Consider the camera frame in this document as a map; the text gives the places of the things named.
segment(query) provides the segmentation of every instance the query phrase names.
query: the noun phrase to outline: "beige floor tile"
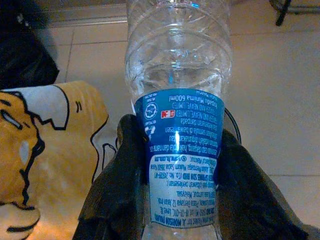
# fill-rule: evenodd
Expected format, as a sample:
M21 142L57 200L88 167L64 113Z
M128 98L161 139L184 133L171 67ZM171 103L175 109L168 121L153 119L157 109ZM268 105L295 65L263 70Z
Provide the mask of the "beige floor tile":
M44 46L70 45L73 27L55 27L36 29L36 35Z
M55 61L60 70L55 81L56 84L64 83L66 81L68 60L71 45L47 46L46 49Z
M320 177L271 176L294 213L304 224L320 228Z
M318 14L287 14L282 26L276 26L277 11L268 0L239 0L231 8L233 35L320 30Z
M67 82L83 80L101 92L114 130L120 118L132 112L125 85L126 42L73 45Z
M77 26L74 29L73 44L127 41L127 23Z
M232 37L227 107L268 174L320 173L320 32Z

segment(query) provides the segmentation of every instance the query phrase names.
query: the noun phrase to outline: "blue label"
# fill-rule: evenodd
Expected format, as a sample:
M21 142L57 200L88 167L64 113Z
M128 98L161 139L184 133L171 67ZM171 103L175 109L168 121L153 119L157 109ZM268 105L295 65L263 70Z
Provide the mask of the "blue label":
M210 225L224 103L210 93L177 88L135 103L146 146L151 221L171 228Z

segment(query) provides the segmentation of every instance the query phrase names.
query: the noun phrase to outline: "clear plastic bottle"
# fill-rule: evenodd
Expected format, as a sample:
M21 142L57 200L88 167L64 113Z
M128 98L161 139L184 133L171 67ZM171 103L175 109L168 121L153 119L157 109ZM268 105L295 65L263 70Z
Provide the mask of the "clear plastic bottle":
M147 143L144 240L216 237L229 2L128 0L126 83Z

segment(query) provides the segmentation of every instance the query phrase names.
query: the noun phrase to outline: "cartoon print blanket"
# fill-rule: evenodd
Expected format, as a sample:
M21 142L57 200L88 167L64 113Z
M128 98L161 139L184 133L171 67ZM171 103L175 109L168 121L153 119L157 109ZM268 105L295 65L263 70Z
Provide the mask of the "cartoon print blanket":
M81 81L0 90L0 239L72 239L107 119Z

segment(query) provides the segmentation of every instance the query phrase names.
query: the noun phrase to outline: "white label section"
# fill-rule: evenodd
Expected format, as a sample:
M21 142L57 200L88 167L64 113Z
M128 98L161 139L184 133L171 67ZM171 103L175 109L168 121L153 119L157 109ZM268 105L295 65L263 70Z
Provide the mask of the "white label section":
M212 224L216 165L209 157L154 155L149 165L151 221L180 229Z

